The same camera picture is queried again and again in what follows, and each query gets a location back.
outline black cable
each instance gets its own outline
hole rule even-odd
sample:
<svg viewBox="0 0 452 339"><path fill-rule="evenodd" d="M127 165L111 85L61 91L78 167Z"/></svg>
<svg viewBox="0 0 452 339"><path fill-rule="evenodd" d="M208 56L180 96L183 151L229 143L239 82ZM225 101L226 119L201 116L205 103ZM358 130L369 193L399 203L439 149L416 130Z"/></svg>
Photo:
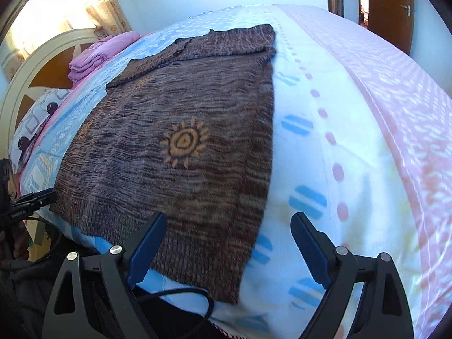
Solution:
<svg viewBox="0 0 452 339"><path fill-rule="evenodd" d="M34 216L22 216L22 217L13 218L10 221L0 225L0 232L5 230L6 228L10 227L14 223L19 223L20 221L39 221L39 222L44 223L45 225L52 226L53 228L57 229L57 231L58 231L58 238L56 239L57 241L55 242L54 246L44 256L40 257L34 263L35 264L39 264L40 262L43 262L43 261L47 260L47 258L55 251L55 249L60 244L62 236L63 236L63 233L55 225L53 225L51 222L46 221L44 218L36 218ZM0 266L0 270L2 270L2 271L19 271L19 270L26 269L26 268L28 268L28 266L23 267L23 268L10 268L10 267Z"/></svg>
<svg viewBox="0 0 452 339"><path fill-rule="evenodd" d="M136 300L140 303L140 302L147 301L147 300L150 300L150 299L153 299L153 298L163 297L165 295L170 295L170 294L179 294L179 293L197 293L197 294L201 294L207 299L207 302L209 303L209 307L207 308L207 312L205 313L205 315L203 316L203 318L201 319L199 324L197 324L193 329L191 329L190 331L188 331L184 335L178 337L178 339L187 339L190 336L192 336L194 333L196 333L207 322L207 320L209 319L210 315L213 312L213 307L214 307L215 302L209 296L209 293L207 293L203 289L199 289L199 288L178 288L178 289L168 289L166 291L145 294L145 295L142 295L141 297L138 297Z"/></svg>

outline pink dot pattern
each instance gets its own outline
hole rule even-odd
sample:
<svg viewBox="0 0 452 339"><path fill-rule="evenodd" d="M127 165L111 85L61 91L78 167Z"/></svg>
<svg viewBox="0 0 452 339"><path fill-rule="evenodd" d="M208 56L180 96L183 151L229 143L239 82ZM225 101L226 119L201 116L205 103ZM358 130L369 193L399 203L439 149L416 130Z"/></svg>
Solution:
<svg viewBox="0 0 452 339"><path fill-rule="evenodd" d="M337 182L342 182L344 180L344 170L339 163L334 163L333 165L333 176Z"/></svg>
<svg viewBox="0 0 452 339"><path fill-rule="evenodd" d="M291 51L293 50L293 48L289 46L288 42L286 42L286 45L288 46L289 50L291 50ZM295 52L292 52L291 54L292 54L292 56L297 55L297 53L295 53ZM298 58L296 58L294 61L296 63L301 62ZM299 66L299 69L301 71L305 71L306 67ZM314 78L311 73L305 73L305 77L308 80L313 80L313 78ZM320 93L317 89L311 89L310 93L311 93L311 96L313 96L314 98L320 97ZM318 108L317 113L323 119L328 118L328 113L326 112L325 108ZM325 133L325 138L330 145L337 145L336 138L334 137L334 134L332 132ZM336 180L336 182L342 182L344 180L344 170L340 164L338 164L338 163L334 164L333 168L332 168L332 172L333 172L333 176L334 176L334 179ZM349 208L346 203L340 202L337 205L337 216L341 222L346 222L349 219Z"/></svg>
<svg viewBox="0 0 452 339"><path fill-rule="evenodd" d="M349 208L344 202L340 202L337 207L338 218L341 222L349 220Z"/></svg>
<svg viewBox="0 0 452 339"><path fill-rule="evenodd" d="M317 110L317 113L319 114L319 116L321 118L327 118L328 117L328 113L326 113L326 110L324 110L323 108L319 108Z"/></svg>

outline screw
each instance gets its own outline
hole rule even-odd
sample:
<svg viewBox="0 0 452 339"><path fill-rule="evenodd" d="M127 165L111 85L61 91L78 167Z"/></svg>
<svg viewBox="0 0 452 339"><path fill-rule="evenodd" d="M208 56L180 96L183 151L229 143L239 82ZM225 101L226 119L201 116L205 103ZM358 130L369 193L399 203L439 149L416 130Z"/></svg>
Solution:
<svg viewBox="0 0 452 339"><path fill-rule="evenodd" d="M388 261L391 261L391 256L386 252L382 252L380 255L380 259L388 262Z"/></svg>
<svg viewBox="0 0 452 339"><path fill-rule="evenodd" d="M338 247L336 247L336 252L339 255L345 256L346 254L349 253L349 250L344 246L338 246Z"/></svg>
<svg viewBox="0 0 452 339"><path fill-rule="evenodd" d="M69 261L75 260L77 258L77 253L75 251L72 251L70 253L67 254L67 259Z"/></svg>
<svg viewBox="0 0 452 339"><path fill-rule="evenodd" d="M121 253L121 251L123 251L123 248L122 248L121 246L118 246L118 245L113 246L113 247L110 249L110 253L111 253L112 255L117 255L118 253Z"/></svg>

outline patterned pillowcase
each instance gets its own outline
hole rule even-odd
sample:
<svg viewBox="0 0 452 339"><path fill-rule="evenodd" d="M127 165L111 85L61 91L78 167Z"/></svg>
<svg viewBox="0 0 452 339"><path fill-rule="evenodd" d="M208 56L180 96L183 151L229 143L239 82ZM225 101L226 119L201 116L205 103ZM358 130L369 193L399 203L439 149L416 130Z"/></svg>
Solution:
<svg viewBox="0 0 452 339"><path fill-rule="evenodd" d="M71 89L46 88L44 94L31 106L19 123L10 144L10 160L13 173L26 165L33 145L45 124L71 93Z"/></svg>

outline sun motif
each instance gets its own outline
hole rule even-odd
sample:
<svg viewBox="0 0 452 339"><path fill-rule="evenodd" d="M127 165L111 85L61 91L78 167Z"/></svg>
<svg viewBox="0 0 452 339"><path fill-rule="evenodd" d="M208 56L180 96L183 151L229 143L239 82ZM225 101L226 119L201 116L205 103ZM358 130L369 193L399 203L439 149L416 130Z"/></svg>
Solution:
<svg viewBox="0 0 452 339"><path fill-rule="evenodd" d="M76 137L77 140L83 140L88 133L88 130L90 129L91 125L94 123L94 120L88 120L86 121L82 127L80 128L80 131Z"/></svg>
<svg viewBox="0 0 452 339"><path fill-rule="evenodd" d="M182 162L188 169L190 156L199 158L200 153L206 150L209 129L204 122L197 123L194 118L189 123L182 121L180 125L172 125L171 128L172 133L164 133L165 140L160 142L160 145L165 146L161 152L166 155L164 163L171 163L176 168Z"/></svg>

